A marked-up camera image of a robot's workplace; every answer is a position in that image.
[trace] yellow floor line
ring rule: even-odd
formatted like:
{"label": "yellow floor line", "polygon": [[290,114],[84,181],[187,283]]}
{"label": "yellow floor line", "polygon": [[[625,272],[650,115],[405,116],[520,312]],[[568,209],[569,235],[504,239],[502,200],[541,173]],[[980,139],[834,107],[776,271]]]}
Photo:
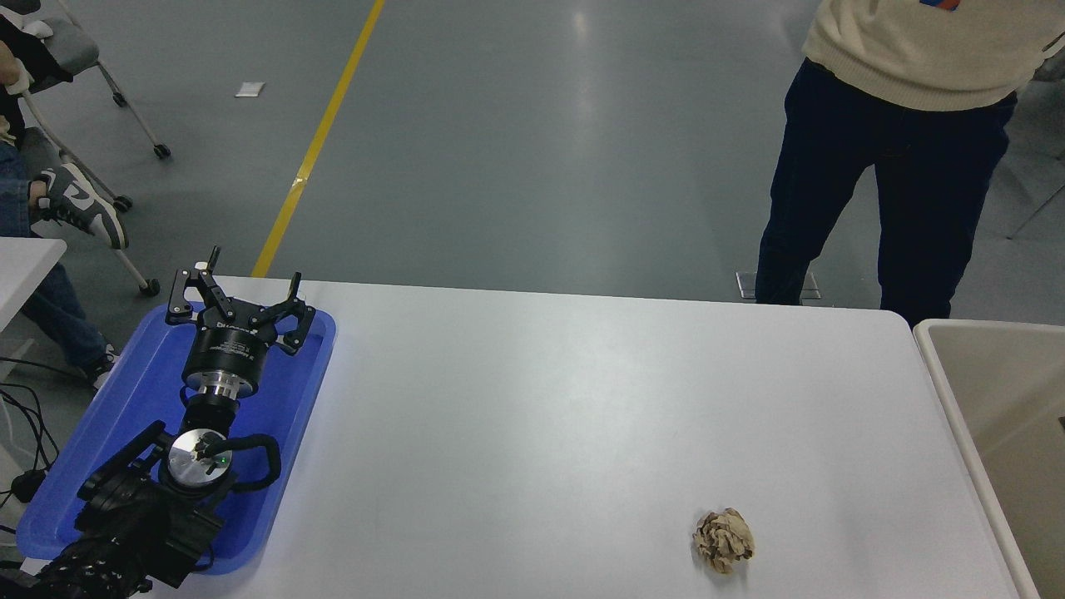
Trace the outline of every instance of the yellow floor line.
{"label": "yellow floor line", "polygon": [[304,188],[307,187],[307,180],[311,177],[311,171],[314,169],[314,163],[318,160],[322,146],[326,143],[326,137],[329,136],[329,129],[332,128],[337,111],[340,110],[340,104],[344,101],[347,88],[351,84],[351,78],[355,77],[355,69],[359,66],[359,60],[362,58],[363,50],[366,49],[366,43],[370,42],[370,35],[374,32],[374,26],[377,23],[377,17],[381,14],[383,6],[384,0],[377,0],[374,2],[374,7],[370,10],[370,16],[366,17],[366,25],[362,27],[359,41],[355,43],[355,49],[351,50],[351,55],[347,59],[344,72],[340,76],[340,81],[337,82],[337,88],[333,90],[332,98],[329,99],[326,113],[322,115],[322,122],[318,123],[318,130],[314,133],[314,139],[311,140],[311,146],[307,148],[307,155],[304,156],[304,163],[299,165],[299,171],[296,172],[296,178],[292,181],[289,195],[284,198],[284,204],[281,206],[281,211],[278,213],[277,220],[274,221],[274,228],[271,229],[269,237],[266,238],[266,243],[263,245],[262,252],[259,253],[259,259],[256,260],[256,265],[251,270],[251,276],[253,277],[266,276],[271,264],[274,262],[277,248],[281,245],[281,239],[284,237],[284,231],[289,228],[289,222],[292,221],[292,215],[296,211],[299,197],[304,195]]}

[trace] crumpled paper ball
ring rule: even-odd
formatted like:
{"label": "crumpled paper ball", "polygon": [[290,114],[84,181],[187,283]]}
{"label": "crumpled paper ball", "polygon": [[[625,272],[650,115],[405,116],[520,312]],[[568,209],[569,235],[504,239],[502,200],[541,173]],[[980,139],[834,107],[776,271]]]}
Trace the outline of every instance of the crumpled paper ball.
{"label": "crumpled paper ball", "polygon": [[723,574],[732,573],[733,563],[754,556],[751,528],[732,507],[722,514],[710,512],[703,516],[691,537],[703,560]]}

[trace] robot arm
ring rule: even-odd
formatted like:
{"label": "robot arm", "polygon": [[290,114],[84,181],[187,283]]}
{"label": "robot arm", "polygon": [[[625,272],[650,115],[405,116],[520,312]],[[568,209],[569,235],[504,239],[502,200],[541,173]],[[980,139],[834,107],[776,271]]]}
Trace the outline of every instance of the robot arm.
{"label": "robot arm", "polygon": [[[310,331],[314,308],[296,297],[300,275],[289,296],[274,306],[230,297],[212,272],[218,248],[202,269],[177,272],[166,322],[195,324],[196,338],[182,372],[190,398],[177,434],[155,421],[108,459],[78,491],[85,506],[75,521],[82,535],[37,577],[0,580],[2,598],[119,599],[151,588],[154,578],[178,587],[204,555],[225,522],[215,507],[230,492],[264,489],[281,474],[277,440],[255,434],[230,437],[241,400],[259,389],[267,351],[299,351]],[[203,309],[185,301],[196,289]],[[278,324],[293,317],[296,326],[281,335]],[[263,449],[268,473],[258,481],[236,480],[234,454]]]}

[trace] dark jeans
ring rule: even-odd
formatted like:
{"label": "dark jeans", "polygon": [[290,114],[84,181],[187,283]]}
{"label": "dark jeans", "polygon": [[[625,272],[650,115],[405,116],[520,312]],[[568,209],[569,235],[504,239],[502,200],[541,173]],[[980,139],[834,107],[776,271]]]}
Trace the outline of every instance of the dark jeans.
{"label": "dark jeans", "polygon": [[[22,157],[0,142],[0,237],[38,237],[30,230],[29,198]],[[21,311],[59,344],[70,366],[86,367],[103,357],[103,336],[85,320],[62,264],[49,271]]]}
{"label": "dark jeans", "polygon": [[788,120],[758,254],[757,302],[799,304],[810,261],[872,165],[880,307],[911,326],[949,317],[1016,104],[1011,94],[973,110],[910,110],[804,62],[784,100]]}

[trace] person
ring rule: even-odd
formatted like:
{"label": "person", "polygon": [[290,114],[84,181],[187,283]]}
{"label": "person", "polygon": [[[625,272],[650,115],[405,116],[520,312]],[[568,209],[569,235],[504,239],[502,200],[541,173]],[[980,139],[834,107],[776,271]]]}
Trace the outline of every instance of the person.
{"label": "person", "polygon": [[1060,0],[822,0],[784,100],[756,302],[800,304],[873,166],[880,307],[911,326],[948,318],[1017,90],[1063,32]]}
{"label": "person", "polygon": [[[37,48],[47,54],[35,39],[26,54],[15,56],[12,47],[24,47],[24,39],[13,37],[17,32],[0,18],[0,84],[16,85],[26,77],[26,67],[45,63],[37,76],[58,75],[48,68],[49,56],[35,54]],[[54,69],[59,65],[51,61]],[[18,146],[24,131],[17,100],[0,93],[0,236],[39,237],[31,225],[38,220],[54,220],[75,225],[79,229],[102,239],[109,246],[121,249],[128,246],[126,230],[118,214],[103,200],[84,174],[73,164],[48,168],[28,178]],[[64,359],[79,369],[96,388],[99,388],[113,368],[118,354],[103,335],[86,320],[78,302],[73,286],[61,264],[45,276],[21,312],[33,321],[63,351]]]}

